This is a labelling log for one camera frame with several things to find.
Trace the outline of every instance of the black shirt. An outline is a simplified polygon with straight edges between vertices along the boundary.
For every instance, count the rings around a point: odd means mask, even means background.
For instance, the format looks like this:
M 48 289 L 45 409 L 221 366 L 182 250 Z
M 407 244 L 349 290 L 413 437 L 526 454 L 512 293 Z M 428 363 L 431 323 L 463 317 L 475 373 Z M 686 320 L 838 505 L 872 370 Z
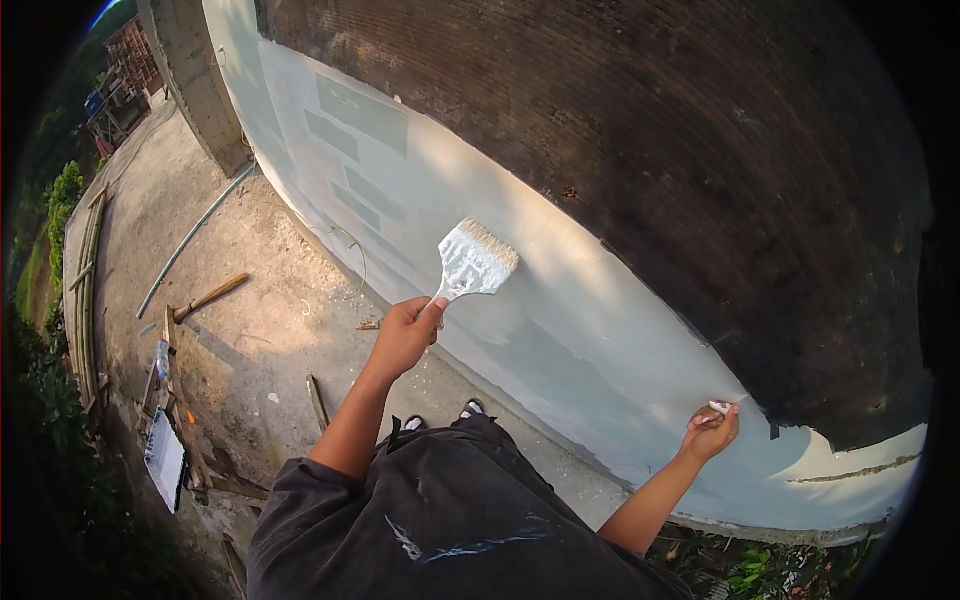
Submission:
M 287 461 L 248 566 L 259 598 L 692 598 L 602 540 L 486 416 L 397 431 L 366 484 Z

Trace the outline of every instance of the hand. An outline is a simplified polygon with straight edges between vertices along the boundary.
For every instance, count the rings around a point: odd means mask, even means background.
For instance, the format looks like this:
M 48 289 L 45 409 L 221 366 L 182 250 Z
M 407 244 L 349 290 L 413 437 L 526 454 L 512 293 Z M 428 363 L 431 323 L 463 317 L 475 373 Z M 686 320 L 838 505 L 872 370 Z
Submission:
M 726 416 L 709 406 L 701 408 L 686 424 L 686 436 L 680 444 L 681 453 L 705 465 L 736 439 L 736 434 L 740 432 L 739 414 L 739 404 L 734 404 Z
M 437 341 L 437 324 L 449 304 L 446 298 L 439 298 L 423 310 L 428 302 L 430 298 L 424 296 L 390 309 L 364 372 L 393 382 L 414 368 L 426 347 Z M 421 310 L 423 314 L 417 319 Z

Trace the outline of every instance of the plastic bottle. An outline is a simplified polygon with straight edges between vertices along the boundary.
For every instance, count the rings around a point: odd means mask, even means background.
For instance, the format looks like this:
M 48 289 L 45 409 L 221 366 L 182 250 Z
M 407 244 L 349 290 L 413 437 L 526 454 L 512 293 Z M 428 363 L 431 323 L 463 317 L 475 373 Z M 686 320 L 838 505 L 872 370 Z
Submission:
M 166 340 L 160 340 L 156 344 L 156 374 L 160 380 L 165 380 L 168 372 L 170 372 L 170 345 Z

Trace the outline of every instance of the sky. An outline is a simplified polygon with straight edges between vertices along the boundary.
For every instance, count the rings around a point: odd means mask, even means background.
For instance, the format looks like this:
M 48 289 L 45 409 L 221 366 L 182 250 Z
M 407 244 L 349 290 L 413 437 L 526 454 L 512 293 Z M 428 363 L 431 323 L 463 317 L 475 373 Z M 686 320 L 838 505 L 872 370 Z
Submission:
M 120 0 L 110 0 L 107 2 L 107 5 L 104 6 L 104 9 L 100 11 L 100 14 L 97 15 L 97 18 L 93 19 L 93 22 L 90 23 L 90 26 L 86 28 L 87 31 L 93 29 L 93 26 L 100 22 L 100 19 L 104 18 L 104 14 L 113 8 L 113 5 L 120 2 Z

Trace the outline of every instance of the paintbrush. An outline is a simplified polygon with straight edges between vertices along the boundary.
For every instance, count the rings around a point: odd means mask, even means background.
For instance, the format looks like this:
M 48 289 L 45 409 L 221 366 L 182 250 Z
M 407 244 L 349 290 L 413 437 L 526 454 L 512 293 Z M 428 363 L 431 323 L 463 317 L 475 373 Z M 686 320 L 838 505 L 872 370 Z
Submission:
M 427 306 L 439 298 L 450 302 L 470 294 L 496 294 L 516 271 L 520 257 L 476 221 L 464 219 L 437 247 L 444 264 L 440 289 Z M 440 320 L 437 329 L 444 328 Z

